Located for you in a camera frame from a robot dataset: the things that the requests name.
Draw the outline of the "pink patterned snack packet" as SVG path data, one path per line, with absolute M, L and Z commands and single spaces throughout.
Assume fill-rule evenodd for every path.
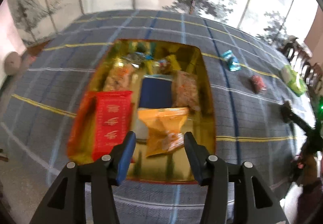
M 267 90 L 267 86 L 264 83 L 264 80 L 259 75 L 252 75 L 250 78 L 252 87 L 254 89 L 254 92 L 256 94 L 260 94 L 262 92 L 265 92 Z

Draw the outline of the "light blue small packet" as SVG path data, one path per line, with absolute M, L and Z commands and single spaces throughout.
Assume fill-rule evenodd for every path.
M 240 63 L 232 50 L 224 52 L 221 54 L 221 57 L 225 60 L 230 71 L 239 71 L 241 69 Z

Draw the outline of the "red long snack packet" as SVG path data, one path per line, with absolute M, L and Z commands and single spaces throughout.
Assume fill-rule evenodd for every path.
M 129 131 L 132 113 L 132 91 L 110 91 L 96 94 L 95 138 L 92 159 L 109 155 L 123 142 Z

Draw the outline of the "twisted dough snack bag front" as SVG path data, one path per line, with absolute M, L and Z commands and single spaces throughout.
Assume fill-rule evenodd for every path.
M 171 85 L 172 106 L 200 111 L 197 76 L 185 71 L 176 71 Z

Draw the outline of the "twisted dough snack bag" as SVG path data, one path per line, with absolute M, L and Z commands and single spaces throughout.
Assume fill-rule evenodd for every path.
M 128 91 L 134 71 L 131 63 L 117 63 L 106 77 L 103 91 Z
M 172 106 L 200 111 L 197 76 L 185 71 L 176 71 L 171 85 Z

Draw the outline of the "orange snack packet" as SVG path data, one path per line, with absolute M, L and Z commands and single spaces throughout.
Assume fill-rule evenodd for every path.
M 140 109 L 138 119 L 148 128 L 146 156 L 169 154 L 184 145 L 182 126 L 187 121 L 188 108 Z

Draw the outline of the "yellow small candy packet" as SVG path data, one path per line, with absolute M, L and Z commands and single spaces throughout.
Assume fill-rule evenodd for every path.
M 170 54 L 165 58 L 158 60 L 157 63 L 159 66 L 159 73 L 161 74 L 167 74 L 173 71 L 181 70 L 181 66 L 174 54 Z

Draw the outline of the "navy white long packet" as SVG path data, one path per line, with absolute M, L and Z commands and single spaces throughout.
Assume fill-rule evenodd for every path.
M 171 75 L 145 75 L 142 79 L 139 108 L 171 108 L 171 85 Z

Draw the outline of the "blue clear biscuit packet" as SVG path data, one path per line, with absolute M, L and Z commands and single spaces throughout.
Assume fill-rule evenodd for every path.
M 132 63 L 142 63 L 147 60 L 153 60 L 153 57 L 150 54 L 136 51 L 127 54 L 126 56 L 124 56 L 124 59 Z

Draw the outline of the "green tissue pack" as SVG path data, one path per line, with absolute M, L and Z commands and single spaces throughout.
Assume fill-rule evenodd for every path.
M 307 85 L 304 80 L 300 77 L 299 73 L 294 71 L 290 65 L 285 65 L 281 71 L 282 80 L 286 85 L 295 93 L 296 96 L 300 97 L 307 91 Z

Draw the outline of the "blue plaid tablecloth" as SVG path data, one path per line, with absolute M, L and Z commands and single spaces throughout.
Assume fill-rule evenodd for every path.
M 192 173 L 183 135 L 210 154 L 249 161 L 277 199 L 291 186 L 304 132 L 285 123 L 284 101 L 310 125 L 309 98 L 284 81 L 277 49 L 225 24 L 162 11 L 81 16 L 17 79 L 1 118 L 1 193 L 29 223 L 67 163 L 89 165 L 136 135 L 113 188 L 121 223 L 199 223 L 207 189 Z

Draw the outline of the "dark wooden chair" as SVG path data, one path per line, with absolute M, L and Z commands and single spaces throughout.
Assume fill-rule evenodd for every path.
M 287 58 L 294 71 L 299 73 L 300 77 L 307 85 L 309 96 L 320 96 L 322 91 L 322 68 L 320 64 L 311 64 L 310 59 L 313 54 L 307 45 L 300 44 L 296 36 L 289 36 L 284 40 L 279 51 Z

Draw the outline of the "red gold toffee tin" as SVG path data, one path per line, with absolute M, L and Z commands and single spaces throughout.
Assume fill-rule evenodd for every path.
M 128 131 L 136 135 L 129 180 L 194 181 L 185 133 L 209 152 L 216 149 L 212 93 L 198 47 L 139 39 L 118 39 L 108 46 L 82 97 L 68 158 L 92 163 L 111 153 Z

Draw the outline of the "round grey disc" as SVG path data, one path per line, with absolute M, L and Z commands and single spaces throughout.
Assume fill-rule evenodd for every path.
M 4 72 L 6 75 L 15 75 L 21 67 L 22 59 L 21 56 L 13 51 L 7 54 L 4 59 Z

